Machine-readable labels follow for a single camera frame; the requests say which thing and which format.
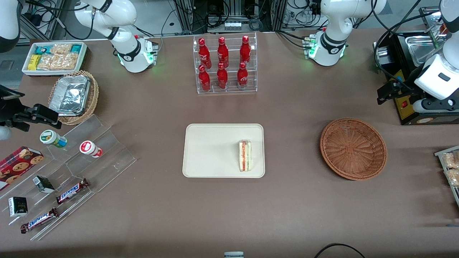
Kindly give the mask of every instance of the wicker basket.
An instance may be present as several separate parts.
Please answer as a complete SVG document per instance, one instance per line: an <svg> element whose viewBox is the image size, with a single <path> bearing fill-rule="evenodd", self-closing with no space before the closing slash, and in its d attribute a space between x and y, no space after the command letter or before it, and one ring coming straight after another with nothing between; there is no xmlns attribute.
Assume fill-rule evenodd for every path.
<svg viewBox="0 0 459 258"><path fill-rule="evenodd" d="M341 118L328 124L320 137L320 151L330 168L351 180L368 180L386 165L387 149L369 124Z"/></svg>
<svg viewBox="0 0 459 258"><path fill-rule="evenodd" d="M90 73L86 71L78 71L78 72L66 74L64 75L64 77L78 76L78 75L87 76L91 80L88 100L86 102L86 111L83 113L83 115L79 117L59 117L58 118L59 121L61 121L63 124L77 125L79 123L84 122L94 113L95 106L97 106L97 98L99 97L99 86L97 85L97 82L95 81L94 77ZM57 82L54 84L54 87L51 90L50 97L48 98L48 105L51 103L51 99L53 98L54 90L56 89L56 85L57 85Z"/></svg>

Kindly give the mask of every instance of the small black box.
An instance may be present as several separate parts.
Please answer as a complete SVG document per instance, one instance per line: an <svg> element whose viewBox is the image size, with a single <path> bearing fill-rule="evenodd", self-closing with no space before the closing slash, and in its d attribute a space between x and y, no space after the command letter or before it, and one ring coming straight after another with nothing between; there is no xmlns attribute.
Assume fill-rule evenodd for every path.
<svg viewBox="0 0 459 258"><path fill-rule="evenodd" d="M33 181L38 190L42 193L52 193L54 191L54 187L46 177L41 177L38 175L34 177Z"/></svg>
<svg viewBox="0 0 459 258"><path fill-rule="evenodd" d="M25 197L11 197L8 199L10 217L22 217L27 215L27 200Z"/></svg>

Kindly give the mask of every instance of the cookie box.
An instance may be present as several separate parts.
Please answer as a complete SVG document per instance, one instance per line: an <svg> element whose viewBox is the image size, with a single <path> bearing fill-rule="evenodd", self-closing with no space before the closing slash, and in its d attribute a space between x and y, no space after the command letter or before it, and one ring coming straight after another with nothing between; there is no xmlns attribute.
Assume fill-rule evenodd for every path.
<svg viewBox="0 0 459 258"><path fill-rule="evenodd" d="M0 191L43 159L41 152L22 146L0 161Z"/></svg>

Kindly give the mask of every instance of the table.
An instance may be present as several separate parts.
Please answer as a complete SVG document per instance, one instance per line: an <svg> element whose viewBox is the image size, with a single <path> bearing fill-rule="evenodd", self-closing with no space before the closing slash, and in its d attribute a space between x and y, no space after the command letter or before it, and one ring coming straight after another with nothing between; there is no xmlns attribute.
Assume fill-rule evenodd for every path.
<svg viewBox="0 0 459 258"><path fill-rule="evenodd" d="M20 241L18 226L0 218L0 256L313 257L342 242L367 257L457 257L459 229L445 225L459 223L459 209L433 153L458 144L458 127L401 126L391 102L377 105L385 78L371 44L382 32L355 30L332 67L305 60L275 33L258 33L258 92L226 96L196 93L192 37L165 38L158 65L139 74L119 64L110 42L87 41L84 68L100 87L96 114L139 160L40 241ZM55 81L24 76L22 102L45 104ZM323 161L320 133L342 117L370 123L386 141L387 165L376 178L345 180ZM191 123L261 124L265 176L184 177ZM15 130L0 142L0 157L22 145L44 148L38 135L47 128ZM321 258L336 255L357 257L333 247Z"/></svg>

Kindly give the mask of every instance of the red bottle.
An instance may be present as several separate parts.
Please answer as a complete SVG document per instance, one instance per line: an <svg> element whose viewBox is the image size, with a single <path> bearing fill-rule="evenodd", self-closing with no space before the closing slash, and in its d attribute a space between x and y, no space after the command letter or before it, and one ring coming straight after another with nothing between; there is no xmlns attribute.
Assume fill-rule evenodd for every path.
<svg viewBox="0 0 459 258"><path fill-rule="evenodd" d="M199 66L199 82L203 91L210 91L210 77L204 65Z"/></svg>
<svg viewBox="0 0 459 258"><path fill-rule="evenodd" d="M250 45L249 45L249 36L242 36L242 46L239 52L241 54L241 62L250 63Z"/></svg>
<svg viewBox="0 0 459 258"><path fill-rule="evenodd" d="M225 44L225 38L218 38L218 43L218 62L223 62L223 65L225 66L225 68L227 68L228 66L230 66L230 54L228 52L228 47Z"/></svg>
<svg viewBox="0 0 459 258"><path fill-rule="evenodd" d="M206 46L206 41L203 38L198 40L199 42L199 59L201 64L206 66L207 69L212 67L212 62L210 61L210 52L209 48Z"/></svg>
<svg viewBox="0 0 459 258"><path fill-rule="evenodd" d="M218 86L220 87L220 89L226 89L226 85L228 83L228 72L225 70L225 65L223 62L218 63L217 77Z"/></svg>
<svg viewBox="0 0 459 258"><path fill-rule="evenodd" d="M246 63L241 62L239 64L239 70L237 71L237 87L240 90L245 90L247 87L247 76L248 72L246 69Z"/></svg>

